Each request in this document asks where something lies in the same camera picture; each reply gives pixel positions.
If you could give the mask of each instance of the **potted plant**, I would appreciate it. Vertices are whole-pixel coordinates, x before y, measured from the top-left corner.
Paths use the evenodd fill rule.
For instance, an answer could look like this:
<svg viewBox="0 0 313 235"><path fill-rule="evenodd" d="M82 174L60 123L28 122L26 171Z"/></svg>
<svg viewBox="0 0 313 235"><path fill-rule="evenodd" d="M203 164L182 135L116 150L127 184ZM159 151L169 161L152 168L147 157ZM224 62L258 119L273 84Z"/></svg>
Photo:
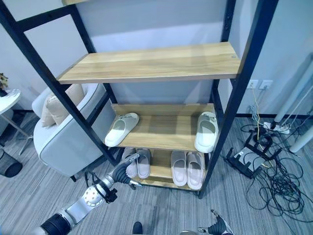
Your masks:
<svg viewBox="0 0 313 235"><path fill-rule="evenodd" d="M8 87L8 78L0 73L0 97L6 96L8 93L4 90L5 87Z"/></svg>

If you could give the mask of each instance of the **electrical outlet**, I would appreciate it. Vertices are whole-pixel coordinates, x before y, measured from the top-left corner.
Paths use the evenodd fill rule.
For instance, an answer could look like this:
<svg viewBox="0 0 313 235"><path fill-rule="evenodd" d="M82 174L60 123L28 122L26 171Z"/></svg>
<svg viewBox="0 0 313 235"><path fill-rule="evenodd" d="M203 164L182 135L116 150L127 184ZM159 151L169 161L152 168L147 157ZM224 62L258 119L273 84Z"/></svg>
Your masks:
<svg viewBox="0 0 313 235"><path fill-rule="evenodd" d="M256 86L258 85L259 80L250 80L248 83L247 89L256 89Z"/></svg>
<svg viewBox="0 0 313 235"><path fill-rule="evenodd" d="M259 89L268 89L271 86L272 82L273 82L272 80L264 80L264 81L262 81Z"/></svg>

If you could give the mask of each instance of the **wastebasket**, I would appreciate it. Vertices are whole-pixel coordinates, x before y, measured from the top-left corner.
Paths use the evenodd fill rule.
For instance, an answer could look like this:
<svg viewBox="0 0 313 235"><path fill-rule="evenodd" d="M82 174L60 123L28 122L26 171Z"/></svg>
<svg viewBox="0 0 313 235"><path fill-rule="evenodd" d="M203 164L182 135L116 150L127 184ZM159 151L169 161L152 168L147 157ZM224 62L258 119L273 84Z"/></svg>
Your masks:
<svg viewBox="0 0 313 235"><path fill-rule="evenodd" d="M0 175L11 178L16 176L22 167L22 163L12 158L3 149L0 149Z"/></svg>

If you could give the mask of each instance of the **gray wall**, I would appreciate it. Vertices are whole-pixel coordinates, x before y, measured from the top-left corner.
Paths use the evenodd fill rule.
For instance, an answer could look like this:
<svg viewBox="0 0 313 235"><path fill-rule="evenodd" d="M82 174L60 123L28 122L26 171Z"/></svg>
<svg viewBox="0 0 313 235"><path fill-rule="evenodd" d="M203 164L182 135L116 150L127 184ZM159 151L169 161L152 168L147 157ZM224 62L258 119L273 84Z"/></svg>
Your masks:
<svg viewBox="0 0 313 235"><path fill-rule="evenodd" d="M256 0L237 0L234 19L230 33L230 42L241 57L252 18ZM282 0L275 11L267 38L251 79L273 80L269 90L255 90L260 113L276 114L288 98L294 86L305 71L308 55L313 52L313 1ZM298 103L295 101L289 112ZM249 105L254 104L252 90L244 95L238 113L248 113ZM313 93L307 97L299 114L305 115L313 105Z"/></svg>
<svg viewBox="0 0 313 235"><path fill-rule="evenodd" d="M5 0L16 20L62 6L61 0ZM98 52L219 42L226 0L91 0L78 4ZM71 17L26 33L55 76L86 52ZM45 84L0 26L0 71L10 88L22 90L20 104L31 102ZM212 81L112 84L122 103L206 103Z"/></svg>
<svg viewBox="0 0 313 235"><path fill-rule="evenodd" d="M78 4L98 52L219 42L225 0L92 0ZM206 103L212 81L116 83L121 103Z"/></svg>
<svg viewBox="0 0 313 235"><path fill-rule="evenodd" d="M17 21L62 6L61 0L4 2ZM55 76L87 53L70 16L41 25L25 34ZM30 110L31 102L46 88L46 84L1 24L0 38L0 72L9 78L9 88L21 90L20 106Z"/></svg>

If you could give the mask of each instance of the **slide sandal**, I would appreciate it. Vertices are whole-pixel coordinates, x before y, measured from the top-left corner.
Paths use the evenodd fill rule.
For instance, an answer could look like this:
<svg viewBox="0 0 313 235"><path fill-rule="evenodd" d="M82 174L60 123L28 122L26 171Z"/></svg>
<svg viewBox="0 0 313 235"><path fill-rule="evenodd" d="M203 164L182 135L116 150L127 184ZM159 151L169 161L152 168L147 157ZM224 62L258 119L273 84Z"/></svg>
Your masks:
<svg viewBox="0 0 313 235"><path fill-rule="evenodd" d="M184 186L187 183L186 154L184 151L173 151L171 155L171 169L174 184Z"/></svg>
<svg viewBox="0 0 313 235"><path fill-rule="evenodd" d="M105 145L108 147L119 145L138 122L139 116L135 113L119 116L104 139Z"/></svg>
<svg viewBox="0 0 313 235"><path fill-rule="evenodd" d="M216 116L212 112L204 112L198 118L198 129L195 138L195 148L201 153L210 153L216 141L219 128Z"/></svg>
<svg viewBox="0 0 313 235"><path fill-rule="evenodd" d="M124 153L122 155L122 160L125 160L126 158L128 158L130 155L136 153L136 149L135 148L131 148L131 147L126 147L124 150ZM126 174L133 178L137 175L137 159L134 160L127 168L126 168Z"/></svg>
<svg viewBox="0 0 313 235"><path fill-rule="evenodd" d="M204 159L198 152L187 153L187 183L193 190L199 190L202 187Z"/></svg>
<svg viewBox="0 0 313 235"><path fill-rule="evenodd" d="M150 175L151 152L149 149L139 148L137 149L137 153L140 155L140 157L137 158L138 176L140 179L146 179Z"/></svg>

